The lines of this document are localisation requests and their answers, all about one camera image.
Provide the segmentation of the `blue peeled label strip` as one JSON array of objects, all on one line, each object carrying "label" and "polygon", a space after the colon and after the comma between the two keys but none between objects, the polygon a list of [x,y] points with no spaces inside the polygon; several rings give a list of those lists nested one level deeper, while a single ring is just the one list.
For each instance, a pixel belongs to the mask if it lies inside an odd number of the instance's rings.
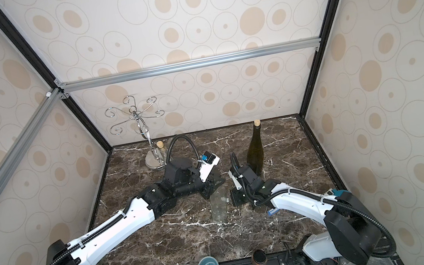
[{"label": "blue peeled label strip", "polygon": [[267,211],[267,215],[268,215],[269,217],[271,217],[271,216],[273,216],[274,214],[276,214],[277,212],[278,212],[278,209],[273,208],[273,209],[271,209],[271,210],[268,210],[268,211]]}]

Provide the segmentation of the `clear bottle black cap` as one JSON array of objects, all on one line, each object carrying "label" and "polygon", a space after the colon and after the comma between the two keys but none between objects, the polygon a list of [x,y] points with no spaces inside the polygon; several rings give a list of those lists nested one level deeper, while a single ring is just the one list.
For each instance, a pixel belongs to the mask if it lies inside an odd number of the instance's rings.
[{"label": "clear bottle black cap", "polygon": [[220,186],[210,196],[212,219],[216,223],[224,223],[227,220],[228,192],[225,186]]}]

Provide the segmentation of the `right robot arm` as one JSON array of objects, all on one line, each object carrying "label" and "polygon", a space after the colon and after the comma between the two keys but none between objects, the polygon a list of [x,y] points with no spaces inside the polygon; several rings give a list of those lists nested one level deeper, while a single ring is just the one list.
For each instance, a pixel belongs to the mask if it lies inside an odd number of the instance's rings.
[{"label": "right robot arm", "polygon": [[239,197],[236,206],[249,203],[288,210],[325,227],[324,233],[310,234],[300,243],[294,256],[299,265],[337,257],[367,265],[372,257],[383,259],[396,253],[395,238],[350,191],[322,195],[277,180],[264,181],[249,165],[240,165],[235,153],[230,160],[229,175]]}]

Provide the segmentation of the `dark green wine bottle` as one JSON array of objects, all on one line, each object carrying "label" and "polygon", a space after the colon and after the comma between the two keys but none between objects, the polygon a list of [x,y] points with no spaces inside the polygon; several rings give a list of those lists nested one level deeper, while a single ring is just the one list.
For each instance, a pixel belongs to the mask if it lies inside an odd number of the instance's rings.
[{"label": "dark green wine bottle", "polygon": [[261,140],[261,121],[255,120],[253,125],[253,134],[247,153],[247,164],[253,172],[261,176],[264,166],[264,146]]}]

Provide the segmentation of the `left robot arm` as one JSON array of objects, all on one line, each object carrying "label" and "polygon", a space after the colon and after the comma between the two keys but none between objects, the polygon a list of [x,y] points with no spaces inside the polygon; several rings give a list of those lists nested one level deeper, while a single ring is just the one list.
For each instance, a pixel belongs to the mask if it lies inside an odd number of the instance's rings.
[{"label": "left robot arm", "polygon": [[220,158],[209,151],[197,153],[195,161],[167,157],[159,183],[145,188],[124,209],[87,234],[69,243],[55,241],[48,248],[46,265],[97,265],[133,233],[173,209],[180,198],[197,193],[209,199],[225,182],[214,171],[219,162]]}]

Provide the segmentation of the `tall clear corked bottle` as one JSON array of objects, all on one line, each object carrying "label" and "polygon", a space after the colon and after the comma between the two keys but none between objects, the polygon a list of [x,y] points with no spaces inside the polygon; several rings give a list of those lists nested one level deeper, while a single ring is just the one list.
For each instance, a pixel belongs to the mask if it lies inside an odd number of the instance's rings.
[{"label": "tall clear corked bottle", "polygon": [[159,140],[156,143],[156,148],[158,148],[157,149],[157,152],[159,154],[159,158],[162,161],[163,165],[166,164],[167,163],[167,158],[168,158],[167,157],[168,156],[168,149],[166,148],[166,145],[164,144],[164,142],[162,142],[162,141]]}]

